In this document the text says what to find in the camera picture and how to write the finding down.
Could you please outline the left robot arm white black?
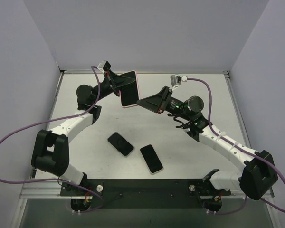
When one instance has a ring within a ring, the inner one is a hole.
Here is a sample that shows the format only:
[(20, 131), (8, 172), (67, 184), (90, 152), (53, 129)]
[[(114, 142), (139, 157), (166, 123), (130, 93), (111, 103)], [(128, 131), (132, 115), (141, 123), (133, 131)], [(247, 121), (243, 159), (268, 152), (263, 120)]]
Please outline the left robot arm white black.
[(31, 165), (68, 182), (76, 195), (84, 195), (88, 189), (87, 175), (71, 165), (69, 143), (98, 120), (102, 109), (97, 105), (99, 100), (110, 94), (119, 96), (130, 85), (137, 85), (135, 71), (119, 75), (111, 70), (105, 71), (104, 80), (94, 87), (80, 85), (76, 90), (77, 111), (59, 126), (38, 132)]

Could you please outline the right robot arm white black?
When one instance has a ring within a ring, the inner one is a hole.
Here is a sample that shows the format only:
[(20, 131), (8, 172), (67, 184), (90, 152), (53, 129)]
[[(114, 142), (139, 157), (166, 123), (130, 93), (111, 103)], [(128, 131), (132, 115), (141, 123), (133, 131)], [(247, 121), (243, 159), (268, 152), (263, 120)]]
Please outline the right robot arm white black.
[(200, 97), (192, 96), (182, 102), (171, 95), (172, 90), (165, 86), (159, 93), (138, 100), (137, 104), (157, 114), (167, 111), (189, 137), (217, 151), (237, 167), (234, 173), (212, 174), (209, 181), (214, 189), (241, 190), (251, 199), (260, 200), (278, 180), (272, 155), (265, 150), (257, 152), (245, 147), (210, 124), (201, 112), (204, 102)]

